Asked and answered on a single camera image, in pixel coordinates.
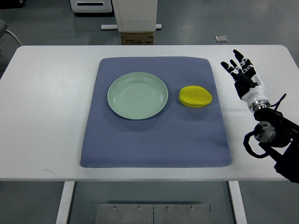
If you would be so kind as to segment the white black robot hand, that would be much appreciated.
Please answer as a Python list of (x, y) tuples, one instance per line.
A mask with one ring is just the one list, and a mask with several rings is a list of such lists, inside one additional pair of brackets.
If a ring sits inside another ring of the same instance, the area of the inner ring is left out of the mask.
[(254, 65), (238, 50), (234, 49), (233, 53), (238, 62), (231, 59), (230, 63), (221, 62), (221, 66), (233, 78), (238, 97), (247, 103), (251, 112), (269, 108), (271, 104), (265, 95), (265, 86)]

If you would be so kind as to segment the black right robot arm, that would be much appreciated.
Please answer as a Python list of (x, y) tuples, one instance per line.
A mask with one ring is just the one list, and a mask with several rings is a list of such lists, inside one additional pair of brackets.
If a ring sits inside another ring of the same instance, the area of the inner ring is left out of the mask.
[(298, 183), (299, 126), (271, 108), (255, 111), (254, 118), (259, 122), (254, 129), (254, 138), (265, 151), (262, 157), (270, 156), (276, 162), (277, 173)]

